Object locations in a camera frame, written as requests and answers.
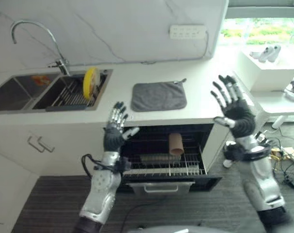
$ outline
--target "black robot glove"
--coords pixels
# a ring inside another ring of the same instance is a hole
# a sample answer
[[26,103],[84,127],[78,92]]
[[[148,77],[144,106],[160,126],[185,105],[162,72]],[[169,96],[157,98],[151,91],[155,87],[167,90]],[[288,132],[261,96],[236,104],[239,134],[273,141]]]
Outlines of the black robot glove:
[[211,91],[211,94],[216,98],[224,113],[224,116],[215,117],[214,121],[229,127],[235,138],[253,134],[256,127],[255,117],[252,115],[246,100],[243,98],[236,81],[231,76],[224,78],[221,75],[219,75],[219,80],[225,85],[230,98],[227,97],[218,83],[213,82],[213,85],[222,95],[223,100],[221,100],[215,92]]
[[139,131],[139,127],[134,127],[123,132],[124,123],[129,116],[124,114],[125,110],[123,102],[117,102],[114,105],[105,128],[104,151],[119,151],[124,142]]

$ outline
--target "brown cup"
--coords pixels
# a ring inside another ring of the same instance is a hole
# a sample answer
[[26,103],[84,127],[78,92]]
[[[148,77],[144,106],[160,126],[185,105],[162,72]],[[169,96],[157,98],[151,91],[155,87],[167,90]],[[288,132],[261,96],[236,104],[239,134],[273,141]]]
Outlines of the brown cup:
[[171,155],[180,156],[184,153],[182,137],[180,133],[171,133],[169,135],[169,152]]

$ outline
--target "double sink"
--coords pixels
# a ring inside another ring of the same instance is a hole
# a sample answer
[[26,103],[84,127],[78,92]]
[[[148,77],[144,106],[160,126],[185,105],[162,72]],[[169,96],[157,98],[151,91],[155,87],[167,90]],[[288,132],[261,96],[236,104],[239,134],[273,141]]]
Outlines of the double sink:
[[0,87],[0,114],[95,110],[112,70],[101,70],[93,97],[83,97],[84,73],[59,73],[11,77]]

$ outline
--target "robot finger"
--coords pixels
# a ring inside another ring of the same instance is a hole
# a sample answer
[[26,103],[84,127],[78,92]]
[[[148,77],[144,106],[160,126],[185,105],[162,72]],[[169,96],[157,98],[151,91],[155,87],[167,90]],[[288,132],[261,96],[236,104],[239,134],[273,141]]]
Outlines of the robot finger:
[[233,88],[235,90],[235,94],[238,97],[238,99],[243,100],[244,99],[243,94],[242,94],[242,92],[240,90],[240,87],[238,86],[236,80],[233,77],[229,76],[229,75],[227,75],[226,78],[232,83]]
[[129,117],[128,114],[125,114],[124,117],[122,118],[122,120],[120,121],[120,130],[123,130],[124,127],[124,123],[126,122],[127,118]]
[[224,105],[223,105],[223,103],[221,102],[221,100],[220,100],[220,98],[218,97],[218,95],[217,95],[215,92],[213,92],[213,91],[211,91],[211,94],[215,97],[215,99],[217,100],[217,102],[218,102],[219,106],[221,107],[221,109],[223,109],[223,108],[224,108]]
[[120,114],[121,108],[123,106],[123,102],[120,102],[119,105],[116,107],[116,114],[114,115],[113,121],[117,123],[118,116]]
[[133,127],[122,134],[124,140],[128,140],[130,137],[136,135],[139,131],[139,127]]
[[228,117],[217,116],[213,120],[215,123],[229,127],[230,129],[233,129],[235,126],[235,120],[232,120]]
[[229,103],[228,97],[226,96],[226,94],[225,94],[224,90],[221,88],[221,86],[216,82],[213,82],[213,85],[219,90],[220,94],[223,96],[223,98],[225,100],[225,103],[228,104]]
[[221,76],[221,75],[219,75],[218,78],[226,86],[226,88],[228,90],[228,93],[229,93],[229,95],[230,95],[230,97],[232,99],[232,102],[237,101],[238,98],[236,97],[236,94],[235,94],[232,83],[229,80],[227,80],[226,78],[224,78],[223,76]]
[[114,105],[114,107],[113,107],[113,109],[112,109],[112,111],[111,111],[110,117],[109,117],[109,123],[113,123],[113,121],[114,121],[114,117],[115,117],[115,115],[116,115],[117,108],[118,108],[119,104],[120,104],[120,102],[117,102],[117,103]]
[[120,128],[120,123],[121,123],[121,120],[122,120],[122,117],[123,117],[123,114],[125,112],[127,108],[126,107],[123,107],[120,112],[119,112],[119,115],[117,117],[117,128],[119,129]]

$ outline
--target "yellow plate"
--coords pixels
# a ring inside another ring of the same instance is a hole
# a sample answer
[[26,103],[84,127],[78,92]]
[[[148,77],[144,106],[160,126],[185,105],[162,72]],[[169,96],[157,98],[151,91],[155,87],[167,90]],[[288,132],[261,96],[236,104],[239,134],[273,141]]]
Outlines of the yellow plate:
[[91,67],[87,70],[83,79],[83,96],[90,100],[97,83],[100,80],[99,70],[96,67]]

